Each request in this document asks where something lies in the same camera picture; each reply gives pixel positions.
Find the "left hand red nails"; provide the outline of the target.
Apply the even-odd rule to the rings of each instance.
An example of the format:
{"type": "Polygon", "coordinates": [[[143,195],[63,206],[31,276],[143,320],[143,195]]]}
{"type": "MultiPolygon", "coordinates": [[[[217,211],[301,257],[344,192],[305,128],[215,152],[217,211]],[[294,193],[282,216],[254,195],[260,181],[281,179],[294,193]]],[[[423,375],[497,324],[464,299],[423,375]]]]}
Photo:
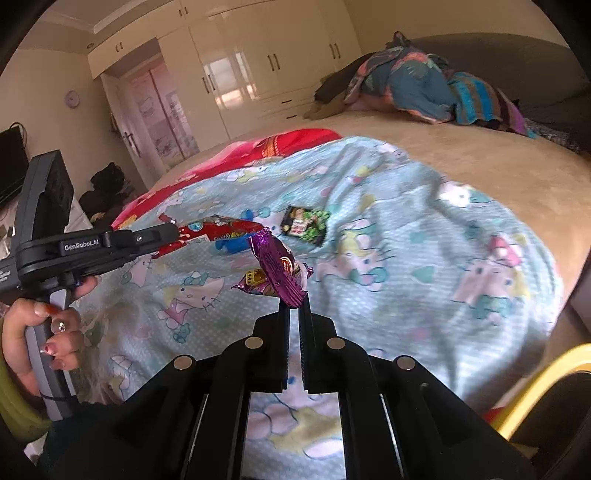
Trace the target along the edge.
{"type": "Polygon", "coordinates": [[[71,307],[60,309],[39,300],[18,299],[8,308],[2,324],[2,354],[11,376],[25,395],[40,398],[37,374],[31,364],[28,339],[40,333],[39,354],[55,371],[80,366],[84,348],[81,316],[71,307]]]}

